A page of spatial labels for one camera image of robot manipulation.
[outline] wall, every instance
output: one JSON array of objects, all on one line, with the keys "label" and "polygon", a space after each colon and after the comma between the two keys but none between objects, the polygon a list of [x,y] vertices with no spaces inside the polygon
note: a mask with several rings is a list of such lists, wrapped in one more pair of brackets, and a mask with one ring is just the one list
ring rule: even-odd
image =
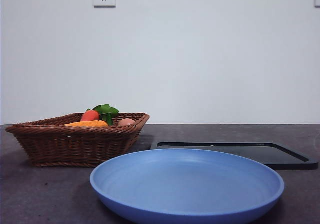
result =
[{"label": "wall", "polygon": [[1,0],[1,123],[319,123],[314,0]]}]

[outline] plate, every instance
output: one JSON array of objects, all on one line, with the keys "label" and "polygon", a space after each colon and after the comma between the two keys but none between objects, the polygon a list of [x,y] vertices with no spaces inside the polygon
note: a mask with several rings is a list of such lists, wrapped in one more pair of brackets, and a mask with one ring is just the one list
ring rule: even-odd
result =
[{"label": "plate", "polygon": [[90,183],[110,210],[138,224],[244,224],[284,190],[281,176],[259,162],[199,149],[121,155],[97,166]]}]

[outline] black cutting board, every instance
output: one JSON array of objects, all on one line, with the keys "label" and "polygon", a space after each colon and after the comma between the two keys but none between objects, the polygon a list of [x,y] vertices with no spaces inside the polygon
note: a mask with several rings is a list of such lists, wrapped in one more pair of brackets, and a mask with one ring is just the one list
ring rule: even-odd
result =
[{"label": "black cutting board", "polygon": [[317,169],[318,161],[275,143],[155,142],[151,149],[195,148],[235,154],[263,163],[275,170]]}]

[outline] red tomato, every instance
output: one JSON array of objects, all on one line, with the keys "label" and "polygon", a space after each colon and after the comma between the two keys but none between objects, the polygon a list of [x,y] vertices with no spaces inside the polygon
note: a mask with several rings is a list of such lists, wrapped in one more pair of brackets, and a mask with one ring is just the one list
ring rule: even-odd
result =
[{"label": "red tomato", "polygon": [[82,114],[80,121],[99,120],[99,113],[95,110],[88,110]]}]

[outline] egg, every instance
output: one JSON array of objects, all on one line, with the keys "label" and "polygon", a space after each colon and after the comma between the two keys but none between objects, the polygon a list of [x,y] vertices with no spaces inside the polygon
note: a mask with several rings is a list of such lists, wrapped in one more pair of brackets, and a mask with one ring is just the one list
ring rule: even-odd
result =
[{"label": "egg", "polygon": [[123,118],[118,122],[118,126],[125,126],[135,123],[135,120],[132,120],[131,118]]}]

